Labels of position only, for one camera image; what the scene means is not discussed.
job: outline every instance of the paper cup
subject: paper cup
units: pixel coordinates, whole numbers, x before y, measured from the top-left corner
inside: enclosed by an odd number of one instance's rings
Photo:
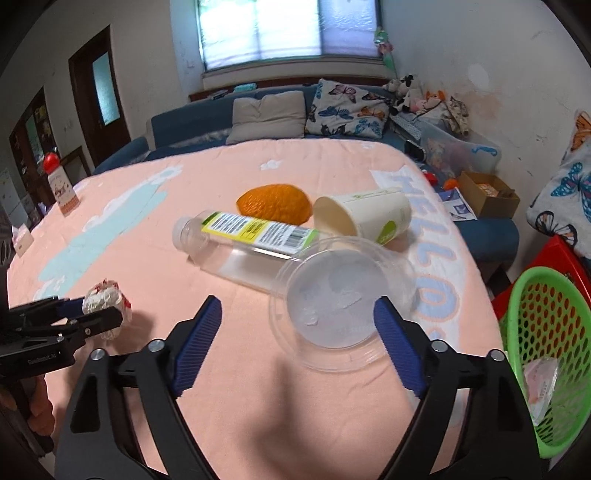
[[[314,228],[334,235],[354,235],[380,245],[408,229],[410,202],[399,188],[323,196],[314,202]]]

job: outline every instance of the red bottle cap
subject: red bottle cap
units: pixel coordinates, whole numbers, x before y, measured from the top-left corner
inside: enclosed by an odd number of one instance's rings
[[[437,186],[437,177],[431,173],[430,171],[424,171],[423,170],[423,175],[425,175],[425,178],[427,179],[427,181],[431,184],[431,187],[436,187]]]
[[[45,158],[43,158],[43,170],[48,175],[54,171],[57,167],[60,166],[60,157],[53,152],[49,152],[45,154]]]

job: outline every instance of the screw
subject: screw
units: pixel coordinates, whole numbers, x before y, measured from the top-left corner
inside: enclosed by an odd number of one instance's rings
[[[505,359],[505,354],[500,350],[491,350],[491,358],[496,362],[502,362]]]
[[[159,352],[163,348],[164,348],[164,340],[160,340],[160,339],[152,340],[148,344],[148,350],[150,350],[150,352]]]
[[[434,340],[431,342],[431,348],[436,352],[443,353],[447,352],[447,349],[449,347],[447,346],[447,343],[443,340]]]
[[[105,356],[105,351],[102,348],[97,348],[90,353],[91,360],[100,360]]]

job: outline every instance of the pink blanket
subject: pink blanket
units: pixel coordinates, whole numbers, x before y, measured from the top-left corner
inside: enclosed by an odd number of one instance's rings
[[[484,355],[501,347],[495,315],[458,230],[416,166],[380,143],[262,140],[137,164],[78,185],[82,204],[69,217],[52,209],[23,258],[9,271],[12,305],[58,294],[82,296],[116,280],[134,311],[113,342],[92,339],[74,367],[47,375],[58,421],[93,348],[134,351],[192,318],[207,295],[220,298],[222,327],[195,386],[178,403],[222,479],[375,479],[416,407],[389,359],[350,374],[323,374],[291,363],[268,326],[268,296],[201,272],[171,243],[175,221],[205,209],[236,211],[236,199],[264,184],[292,183],[313,201],[390,185],[413,206],[408,233],[388,247],[419,273],[414,320],[431,338]],[[453,453],[465,399],[459,397],[436,467]],[[148,464],[163,470],[130,395]]]

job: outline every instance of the wall stain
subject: wall stain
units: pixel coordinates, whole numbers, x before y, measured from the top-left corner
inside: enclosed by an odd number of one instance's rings
[[[539,31],[537,31],[536,33],[534,33],[534,34],[531,36],[530,40],[535,40],[535,39],[536,39],[536,38],[537,38],[539,35],[541,35],[542,33],[549,33],[549,34],[551,34],[551,35],[552,35],[552,32],[551,32],[551,31],[548,31],[548,30],[539,30]]]
[[[466,104],[470,113],[486,119],[496,119],[502,107],[502,102],[494,93],[471,90],[461,95],[460,99]]]

